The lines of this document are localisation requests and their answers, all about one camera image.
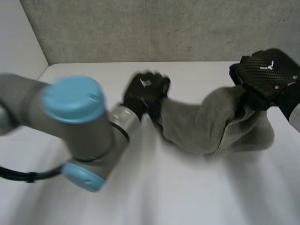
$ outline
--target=glove logo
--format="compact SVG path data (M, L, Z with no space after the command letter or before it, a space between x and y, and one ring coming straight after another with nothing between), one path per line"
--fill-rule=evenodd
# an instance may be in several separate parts
M268 67L259 67L260 69L269 69L269 70L273 70L273 65L274 65L274 61L271 62L271 65L269 65Z
M142 85L143 85L144 87L147 87L147 86L150 86L150 85L151 85L151 81L150 81L150 80L142 81L141 78L140 78L140 81L141 81L141 83L142 83Z

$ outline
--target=robotic arm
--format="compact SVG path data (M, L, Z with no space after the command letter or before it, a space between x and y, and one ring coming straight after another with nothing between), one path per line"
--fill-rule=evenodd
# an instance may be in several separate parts
M72 76L49 85L1 74L0 135L19 125L28 126L62 138L72 158L44 173L21 173L0 167L0 176L34 182L62 173L74 184L98 191L143 114L166 94L169 82L160 74L137 74L123 103L108 112L100 85L89 77Z
M300 132L300 67L279 49L244 56L230 66L230 77L247 92L253 110L278 106L289 123Z

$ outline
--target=light blue joint cap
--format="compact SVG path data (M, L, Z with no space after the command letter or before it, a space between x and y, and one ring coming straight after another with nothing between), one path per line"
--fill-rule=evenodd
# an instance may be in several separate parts
M48 116L63 123L88 123L105 113L102 89L87 76L70 76L47 86L42 104Z
M91 192L98 191L105 183L102 177L70 162L63 165L61 173L72 183Z

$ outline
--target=gray sweater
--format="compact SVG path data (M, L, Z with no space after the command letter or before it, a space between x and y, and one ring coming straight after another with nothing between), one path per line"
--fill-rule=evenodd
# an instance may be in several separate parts
M274 131L266 111L244 102L240 86L214 90L201 105L165 99L161 110L164 137L194 154L222 156L270 147Z

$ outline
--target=white wall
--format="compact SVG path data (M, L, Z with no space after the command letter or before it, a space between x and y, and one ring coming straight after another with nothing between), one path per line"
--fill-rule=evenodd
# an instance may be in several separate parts
M19 0L0 0L0 72L38 79L47 68Z

